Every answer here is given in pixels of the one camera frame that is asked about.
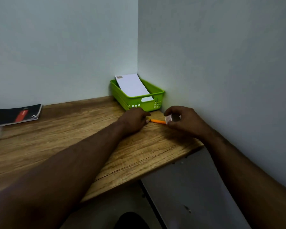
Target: wooden tabletop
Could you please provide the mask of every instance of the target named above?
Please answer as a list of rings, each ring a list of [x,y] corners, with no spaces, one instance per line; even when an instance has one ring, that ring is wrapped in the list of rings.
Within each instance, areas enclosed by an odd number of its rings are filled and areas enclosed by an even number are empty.
[[[123,112],[119,103],[107,96],[43,106],[38,120],[5,126],[0,139],[0,190],[50,156],[110,125]],[[160,111],[151,114],[153,119],[164,120]],[[83,201],[202,146],[199,140],[166,125],[149,123],[119,143]]]

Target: gray floor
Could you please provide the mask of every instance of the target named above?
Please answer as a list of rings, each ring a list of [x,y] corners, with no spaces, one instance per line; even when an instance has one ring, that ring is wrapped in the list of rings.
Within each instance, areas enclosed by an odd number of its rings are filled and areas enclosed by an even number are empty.
[[[73,212],[61,229],[113,229],[119,217],[129,211],[139,214],[151,229],[161,229],[138,183],[98,196]]]

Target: gray wall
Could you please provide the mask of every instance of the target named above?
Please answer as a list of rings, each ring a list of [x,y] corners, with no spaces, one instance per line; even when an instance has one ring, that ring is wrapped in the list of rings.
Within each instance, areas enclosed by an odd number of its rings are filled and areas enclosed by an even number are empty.
[[[286,186],[286,0],[139,0],[138,73],[166,91],[163,109],[193,107]],[[248,227],[219,176],[203,178],[207,151],[190,157],[144,179],[166,223]]]
[[[109,95],[137,73],[138,0],[0,0],[0,108]]]

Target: green plastic basket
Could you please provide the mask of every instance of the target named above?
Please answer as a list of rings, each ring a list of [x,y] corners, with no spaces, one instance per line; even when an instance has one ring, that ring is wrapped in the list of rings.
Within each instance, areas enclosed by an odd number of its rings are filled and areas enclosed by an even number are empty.
[[[125,110],[128,110],[133,107],[143,108],[143,110],[147,112],[160,109],[162,105],[164,91],[156,87],[155,85],[152,85],[151,83],[145,81],[144,79],[140,78],[140,80],[150,93],[149,95],[129,97],[119,88],[118,83],[115,79],[110,81],[112,95]],[[149,96],[153,97],[154,99],[146,102],[141,101],[142,98]]]

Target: orange marker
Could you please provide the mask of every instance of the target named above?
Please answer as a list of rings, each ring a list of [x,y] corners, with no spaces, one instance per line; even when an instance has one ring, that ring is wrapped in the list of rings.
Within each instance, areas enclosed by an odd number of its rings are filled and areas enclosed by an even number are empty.
[[[166,124],[165,121],[160,121],[160,120],[155,120],[155,119],[149,119],[149,122],[153,122],[153,123],[158,123],[158,124]]]

